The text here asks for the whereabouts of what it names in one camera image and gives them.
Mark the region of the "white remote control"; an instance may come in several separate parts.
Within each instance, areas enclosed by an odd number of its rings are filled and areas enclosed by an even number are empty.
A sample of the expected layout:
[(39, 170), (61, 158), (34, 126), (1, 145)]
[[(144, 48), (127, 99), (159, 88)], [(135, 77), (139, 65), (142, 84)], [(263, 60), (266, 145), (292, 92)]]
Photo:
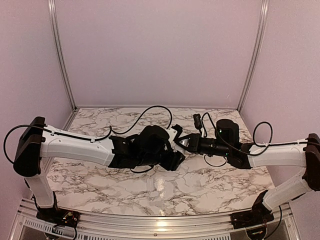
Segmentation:
[[(183, 139), (180, 141), (180, 144), (183, 145), (184, 147), (187, 147), (188, 142), (189, 142), (188, 139)], [(189, 153), (183, 147), (181, 147), (175, 143), (173, 149), (175, 152), (179, 151), (180, 153), (182, 153), (184, 155), (185, 159), (188, 158)]]

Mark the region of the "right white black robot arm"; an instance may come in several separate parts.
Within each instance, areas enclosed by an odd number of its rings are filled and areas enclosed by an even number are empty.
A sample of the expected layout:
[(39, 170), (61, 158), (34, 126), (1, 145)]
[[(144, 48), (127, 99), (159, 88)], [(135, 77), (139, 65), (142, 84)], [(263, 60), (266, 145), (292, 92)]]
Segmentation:
[(280, 205), (320, 189), (320, 138), (311, 133), (295, 142), (258, 145), (241, 143), (239, 126), (229, 119), (220, 119), (214, 127), (214, 138), (200, 133), (177, 135), (174, 142), (184, 150), (208, 156), (221, 156), (238, 169), (261, 166), (296, 166), (302, 170), (286, 182), (260, 193), (251, 210), (233, 213), (235, 228), (261, 224), (274, 219), (272, 211)]

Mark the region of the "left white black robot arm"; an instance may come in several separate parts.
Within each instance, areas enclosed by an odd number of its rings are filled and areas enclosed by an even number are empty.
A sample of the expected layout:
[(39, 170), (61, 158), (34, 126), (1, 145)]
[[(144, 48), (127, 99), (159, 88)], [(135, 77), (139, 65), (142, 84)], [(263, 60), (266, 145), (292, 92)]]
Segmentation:
[(41, 160), (44, 158), (87, 161), (115, 169), (159, 165), (167, 171), (175, 171), (185, 160), (184, 154), (174, 147), (178, 132), (173, 128), (148, 125), (139, 134), (96, 137), (47, 125), (45, 118), (40, 116), (23, 128), (25, 131), (19, 138), (13, 169), (24, 177), (37, 207), (53, 223), (60, 222), (64, 215), (42, 172)]

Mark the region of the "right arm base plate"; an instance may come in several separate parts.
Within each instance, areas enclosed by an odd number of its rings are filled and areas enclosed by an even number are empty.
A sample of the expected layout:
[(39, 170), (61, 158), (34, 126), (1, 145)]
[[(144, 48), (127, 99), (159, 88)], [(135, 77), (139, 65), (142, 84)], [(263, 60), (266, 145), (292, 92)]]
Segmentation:
[(256, 225), (263, 225), (267, 222), (273, 221), (275, 218), (271, 211), (262, 213), (260, 210), (251, 209), (232, 213), (230, 215), (230, 219), (234, 229), (241, 229)]

